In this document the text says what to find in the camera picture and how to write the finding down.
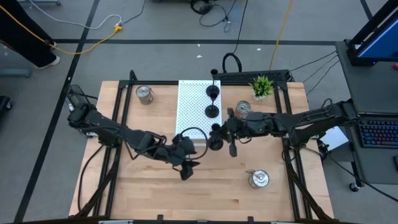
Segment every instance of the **yellow cable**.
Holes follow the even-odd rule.
[[[19,24],[22,28],[24,28],[28,33],[32,34],[34,37],[36,37],[37,39],[39,39],[41,42],[45,43],[45,40],[44,40],[43,38],[39,37],[38,35],[36,35],[36,34],[33,33],[32,31],[30,31],[26,26],[24,26],[21,22],[19,22],[10,12],[8,12],[7,9],[3,8],[2,5],[0,5],[0,9],[2,9],[11,19],[13,19],[16,23],[18,23],[18,24]],[[122,28],[121,26],[117,26],[117,25],[116,25],[116,26],[114,27],[113,33],[112,33],[109,37],[107,37],[107,38],[105,38],[105,39],[99,41],[98,43],[96,43],[95,45],[93,45],[92,47],[90,47],[89,49],[84,50],[84,51],[82,51],[82,52],[68,52],[68,51],[66,51],[66,50],[62,50],[62,49],[60,49],[60,48],[58,48],[58,47],[55,47],[55,46],[53,46],[52,44],[49,44],[49,46],[51,46],[51,47],[53,47],[53,48],[55,48],[55,49],[57,49],[57,50],[59,50],[59,51],[65,53],[65,54],[80,55],[80,54],[84,54],[84,53],[87,53],[87,52],[93,50],[98,44],[103,43],[104,41],[109,40],[109,39],[112,38],[117,32],[119,32],[119,31],[121,31],[121,30],[123,30],[123,28]]]
[[[276,40],[274,53],[272,54],[271,63],[270,63],[270,65],[269,65],[269,70],[272,69],[272,63],[274,63],[274,57],[275,57],[276,49],[278,48],[279,40],[280,40],[280,37],[282,36],[282,33],[283,33],[283,31],[284,31],[287,18],[289,17],[290,9],[292,8],[292,4],[293,4],[293,0],[290,0],[289,8],[288,8],[288,10],[287,10],[287,12],[286,12],[284,22],[282,23],[282,27],[280,28],[279,35],[278,35],[278,39]]]

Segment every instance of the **chair wheel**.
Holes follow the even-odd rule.
[[[6,110],[11,110],[12,109],[12,103],[8,102],[7,106],[6,106]]]
[[[352,192],[358,192],[358,191],[359,191],[359,187],[358,187],[355,183],[350,183],[350,184],[349,184],[349,189],[350,189]]]

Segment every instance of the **computer monitor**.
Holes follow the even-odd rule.
[[[398,0],[389,0],[348,42],[348,55],[354,66],[377,62],[398,62]]]

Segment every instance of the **gray carpet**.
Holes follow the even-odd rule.
[[[93,1],[64,0],[60,7],[54,4],[40,6],[59,19],[85,23]],[[367,2],[374,14],[385,0]],[[93,25],[97,26],[107,15],[114,13],[127,19],[139,12],[142,3],[102,0]],[[219,1],[227,9],[231,3]],[[241,39],[276,40],[288,4],[289,0],[250,1]],[[114,39],[235,40],[243,6],[244,1],[238,0],[230,15],[231,31],[224,33],[223,24],[212,28],[200,26],[199,16],[190,10],[185,0],[163,0],[161,3],[147,0],[142,16],[125,24],[124,31]],[[82,27],[52,21],[29,5],[25,9],[54,38],[81,37]],[[220,13],[214,11],[204,21],[218,20]],[[88,39],[107,37],[117,21],[111,18],[102,28],[91,30]],[[360,0],[295,1],[282,40],[342,40],[352,37],[366,21]],[[60,44],[61,48],[69,51],[74,51],[76,46]],[[217,68],[221,71],[222,56],[233,49],[231,44],[102,44],[80,57],[72,83],[79,84],[87,94],[98,95],[103,80],[127,79],[130,69],[134,69],[141,80],[209,79],[210,70]],[[243,70],[268,70],[273,49],[273,45],[241,44],[236,54],[242,61]],[[334,46],[325,45],[280,45],[273,69],[293,69],[334,50]],[[0,78],[0,95],[8,95],[14,102],[13,110],[0,122],[0,223],[14,220],[70,69],[73,56],[56,54],[62,57],[60,65],[34,70],[30,79]],[[0,69],[30,67],[29,62],[2,46],[0,57]],[[327,60],[294,71],[296,81],[305,80]],[[305,83],[307,91],[314,87],[331,63]],[[232,60],[227,61],[227,70],[237,70]],[[333,101],[350,98],[339,63],[309,94],[310,108],[318,108],[328,97]],[[68,215],[86,139],[67,126],[67,116],[68,109],[64,106],[24,221],[65,218]],[[351,169],[349,163],[341,164]],[[353,178],[330,160],[325,161],[324,170],[336,218],[357,223],[396,223],[398,204],[369,187],[352,193],[348,184]],[[397,186],[377,187],[398,197]]]

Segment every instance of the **blue monitor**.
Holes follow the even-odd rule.
[[[370,38],[358,52],[359,58],[375,58],[377,61],[398,61],[398,19]]]

